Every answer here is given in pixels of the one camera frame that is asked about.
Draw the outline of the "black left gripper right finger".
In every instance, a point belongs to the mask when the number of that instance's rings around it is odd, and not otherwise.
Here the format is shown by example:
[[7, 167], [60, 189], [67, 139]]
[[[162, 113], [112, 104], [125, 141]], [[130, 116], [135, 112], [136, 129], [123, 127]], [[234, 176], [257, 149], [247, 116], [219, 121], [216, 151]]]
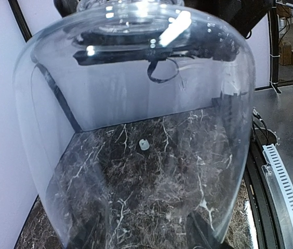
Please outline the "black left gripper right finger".
[[226, 242], [220, 243], [213, 235], [211, 226], [200, 213], [193, 211], [187, 216], [188, 248], [230, 248]]

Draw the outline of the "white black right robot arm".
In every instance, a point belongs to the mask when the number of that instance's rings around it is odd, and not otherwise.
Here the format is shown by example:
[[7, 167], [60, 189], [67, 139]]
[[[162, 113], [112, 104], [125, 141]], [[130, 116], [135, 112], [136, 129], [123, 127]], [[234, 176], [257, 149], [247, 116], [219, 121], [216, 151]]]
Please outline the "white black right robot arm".
[[[98, 6], [109, 6], [114, 4], [125, 5], [129, 1], [54, 1], [54, 6], [61, 17], [66, 17]], [[251, 29], [267, 14], [272, 8], [273, 1], [188, 1], [189, 6], [198, 11], [220, 18], [234, 27], [242, 36], [247, 36]], [[95, 45], [105, 42], [108, 45], [117, 45], [123, 42], [124, 45], [145, 45], [151, 39], [151, 33], [142, 35], [124, 36], [107, 35], [99, 32], [85, 32], [82, 34], [80, 44], [85, 45], [92, 42]], [[221, 41], [208, 38], [200, 43], [196, 38], [190, 40], [192, 45], [183, 45], [171, 49], [158, 48], [155, 51], [138, 49], [124, 50], [118, 56], [110, 59], [107, 52], [101, 53], [100, 61], [109, 63], [111, 61], [139, 61], [147, 60], [157, 63], [169, 58], [213, 58], [214, 60], [233, 61], [235, 53], [230, 51], [227, 45]]]

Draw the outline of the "white flip bottle cap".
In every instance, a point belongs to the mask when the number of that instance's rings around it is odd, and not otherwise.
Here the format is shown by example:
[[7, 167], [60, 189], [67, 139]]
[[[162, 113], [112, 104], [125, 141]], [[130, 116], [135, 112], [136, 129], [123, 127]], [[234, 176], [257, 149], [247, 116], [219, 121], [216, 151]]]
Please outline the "white flip bottle cap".
[[150, 148], [150, 143], [148, 142], [147, 139], [141, 139], [139, 141], [139, 146], [142, 151], [146, 151]]

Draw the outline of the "large clear plastic bottle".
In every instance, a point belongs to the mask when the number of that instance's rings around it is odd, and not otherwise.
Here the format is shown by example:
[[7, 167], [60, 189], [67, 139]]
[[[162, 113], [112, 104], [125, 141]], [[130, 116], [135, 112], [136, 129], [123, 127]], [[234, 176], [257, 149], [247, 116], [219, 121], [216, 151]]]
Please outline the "large clear plastic bottle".
[[[103, 215], [106, 248], [188, 248], [196, 211], [224, 242], [250, 143], [255, 66], [246, 39], [182, 1], [129, 1], [66, 16], [27, 41], [14, 70], [32, 178], [61, 246]], [[145, 45], [80, 44], [85, 32], [151, 33]], [[124, 50], [213, 38], [233, 61], [175, 57], [102, 63]], [[61, 89], [75, 133], [44, 76]], [[141, 139], [150, 148], [142, 151]]]

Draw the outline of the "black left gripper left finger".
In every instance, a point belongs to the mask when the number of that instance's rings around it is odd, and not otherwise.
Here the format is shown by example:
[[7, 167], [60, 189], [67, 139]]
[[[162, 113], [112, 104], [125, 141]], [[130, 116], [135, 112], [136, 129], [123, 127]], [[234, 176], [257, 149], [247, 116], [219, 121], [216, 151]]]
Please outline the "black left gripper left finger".
[[106, 248], [106, 235], [106, 219], [96, 215], [77, 227], [65, 248]]

